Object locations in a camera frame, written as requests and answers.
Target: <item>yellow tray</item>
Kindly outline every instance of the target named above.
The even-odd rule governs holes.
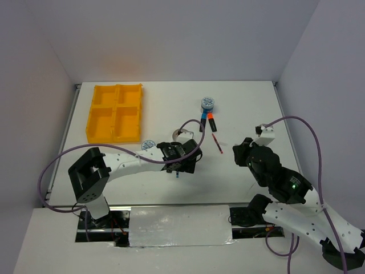
[[[139,142],[142,84],[95,86],[86,125],[89,143]]]

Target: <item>white panel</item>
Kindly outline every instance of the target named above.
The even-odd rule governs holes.
[[[0,272],[8,274],[40,206],[37,178],[59,149],[74,87],[24,0],[0,1],[0,35]]]
[[[310,220],[291,212],[277,203],[268,204],[265,211],[262,217],[266,222],[287,229],[301,239],[309,241],[318,255],[322,253],[321,241],[325,241],[327,235],[317,226],[312,225]]]
[[[359,228],[365,228],[363,26],[364,0],[321,0],[278,85],[285,114],[306,119],[318,135],[325,200]],[[300,122],[289,125],[303,171],[316,186],[313,137]]]
[[[96,84],[116,82],[82,84],[64,149],[87,143],[85,129]],[[242,143],[247,136],[254,138],[255,126],[282,116],[271,82],[142,84],[142,140],[171,142],[172,133],[185,121],[200,120],[201,99],[211,96],[216,100],[216,137],[224,153],[220,154],[207,123],[201,147],[203,158],[197,163],[194,174],[180,173],[176,178],[174,173],[144,172],[115,179],[104,190],[110,205],[242,203],[250,202],[257,193],[268,195],[267,189],[258,186],[248,168],[234,163],[232,147]],[[276,139],[270,147],[281,157],[285,167],[298,170],[284,122],[274,128]],[[194,131],[196,141],[201,138],[198,124],[189,124],[186,129]],[[140,144],[123,147],[134,151],[141,149]],[[61,158],[50,200],[52,205],[71,206],[76,202],[67,170],[85,150]],[[101,148],[101,151],[117,153],[106,148]]]
[[[27,0],[74,82],[275,80],[318,0]]]
[[[35,209],[14,274],[286,273],[286,258],[272,254],[263,238],[211,247],[115,248],[111,243],[75,243],[77,223],[73,214]],[[277,252],[287,253],[290,237],[274,237],[269,242]],[[342,273],[313,252],[312,245],[304,240],[293,255],[291,272]]]
[[[131,247],[178,247],[231,244],[228,205],[132,207]]]

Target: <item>orange marker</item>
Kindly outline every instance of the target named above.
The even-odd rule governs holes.
[[[211,113],[211,112],[208,113],[208,121],[209,121],[210,128],[212,129],[212,131],[216,132],[217,127],[216,127],[216,123],[214,122],[213,113]]]

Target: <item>pen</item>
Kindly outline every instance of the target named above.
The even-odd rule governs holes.
[[[215,141],[215,143],[217,144],[217,147],[219,149],[219,151],[221,152],[221,154],[223,154],[223,150],[221,149],[221,146],[219,145],[216,136],[214,135],[214,133],[212,133],[213,139]]]

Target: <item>white table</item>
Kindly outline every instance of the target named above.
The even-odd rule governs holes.
[[[64,149],[87,143],[86,124],[94,86],[137,84],[139,82],[83,83],[68,130]],[[220,154],[211,136],[209,123],[202,144],[204,157],[196,165],[195,174],[154,172],[126,176],[110,182],[104,196],[110,205],[146,204],[217,204],[245,203],[256,193],[266,194],[248,168],[234,163],[232,146],[245,137],[255,138],[255,126],[282,117],[271,82],[142,82],[144,89],[142,140],[156,143],[172,141],[172,132],[186,120],[200,120],[200,102],[205,96],[216,101],[214,119],[216,137],[224,151]],[[201,134],[197,124],[186,127]],[[270,147],[281,157],[282,164],[298,170],[288,131],[284,122],[274,126],[276,139]],[[123,145],[138,151],[140,144]],[[75,196],[68,177],[68,168],[87,150],[81,149],[61,158],[55,175],[50,204],[71,206]],[[117,151],[101,148],[103,152]]]
[[[75,243],[77,222],[73,214],[35,209],[14,274],[286,273],[286,259],[273,255],[262,238],[210,247],[115,248],[111,243]],[[286,253],[290,239],[271,238],[270,244]],[[293,256],[291,272],[342,273],[303,240]]]

